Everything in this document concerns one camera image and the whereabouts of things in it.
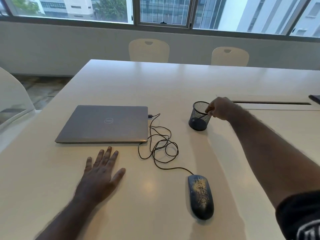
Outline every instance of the hand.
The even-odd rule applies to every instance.
[[[227,97],[217,97],[208,105],[205,112],[213,117],[229,121],[241,110],[243,109],[239,105],[235,104]]]
[[[121,168],[111,178],[111,172],[118,157],[118,151],[115,151],[110,157],[111,150],[111,146],[108,147],[105,154],[104,150],[100,150],[93,166],[92,158],[88,157],[84,174],[75,190],[75,198],[97,205],[116,189],[126,169]]]

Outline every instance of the computer mouse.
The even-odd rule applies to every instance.
[[[208,180],[201,175],[188,177],[191,209],[201,220],[208,220],[214,214],[214,201]]]

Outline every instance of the black cable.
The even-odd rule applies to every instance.
[[[156,163],[156,161],[159,162],[159,163],[164,163],[164,164],[169,163],[169,162],[173,161],[173,160],[178,156],[178,154],[179,154],[178,145],[177,145],[175,142],[170,141],[170,138],[171,138],[171,135],[172,135],[172,134],[171,134],[171,131],[170,131],[168,128],[163,127],[163,126],[153,126],[153,125],[152,125],[153,121],[154,121],[156,118],[158,118],[159,116],[160,116],[159,113],[158,113],[157,115],[152,116],[152,117],[154,117],[154,119],[151,121],[151,123],[150,123],[150,125],[149,125],[150,136],[148,137],[148,140],[149,140],[149,138],[150,138],[150,148],[149,148],[149,149],[150,149],[150,155],[149,155],[148,157],[145,157],[145,158],[140,155],[140,145],[143,144],[143,142],[142,142],[142,143],[140,143],[140,144],[138,145],[139,157],[140,157],[141,159],[143,159],[143,160],[146,160],[146,159],[152,157],[152,158],[153,158],[153,161],[154,161],[154,164],[155,164],[158,168],[160,168],[160,169],[170,170],[170,169],[180,168],[180,169],[184,169],[184,170],[188,171],[189,173],[191,173],[191,174],[193,175],[193,173],[192,173],[190,170],[188,170],[188,169],[186,169],[186,168],[183,168],[183,167],[162,168],[162,167],[160,167],[160,166]],[[168,131],[170,132],[170,135],[160,134],[155,128],[163,128],[163,129],[166,129],[166,130],[168,130]],[[151,129],[153,129],[157,134],[152,134],[152,133],[151,133]],[[161,136],[161,137],[163,137],[163,139],[162,139],[162,140],[159,140],[159,141],[155,144],[155,146],[153,147],[153,149],[151,149],[151,142],[152,142],[152,137],[153,137],[153,136]],[[164,146],[158,146],[159,143],[161,143],[162,141],[165,141],[165,145],[164,145]],[[167,147],[168,147],[168,145],[170,145],[170,144],[173,144],[173,145],[176,147],[176,149],[177,149],[177,153],[174,154],[174,155],[170,155],[169,153],[167,153]],[[160,149],[162,149],[162,148],[164,148],[164,152],[166,153],[167,156],[173,157],[171,160],[169,160],[169,161],[159,161],[158,159],[155,158],[155,153],[156,153],[156,151],[157,151],[157,150],[160,150]]]

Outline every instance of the black mesh pen holder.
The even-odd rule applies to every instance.
[[[204,131],[207,128],[210,117],[206,112],[209,103],[198,101],[193,104],[193,110],[189,120],[189,126],[196,131]]]

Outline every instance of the chair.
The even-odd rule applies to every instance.
[[[0,67],[0,152],[41,110],[35,110],[22,84]]]
[[[248,52],[235,47],[215,48],[211,56],[211,65],[214,66],[246,67],[248,62]]]
[[[169,45],[161,40],[136,39],[129,44],[131,61],[167,63],[169,52]]]

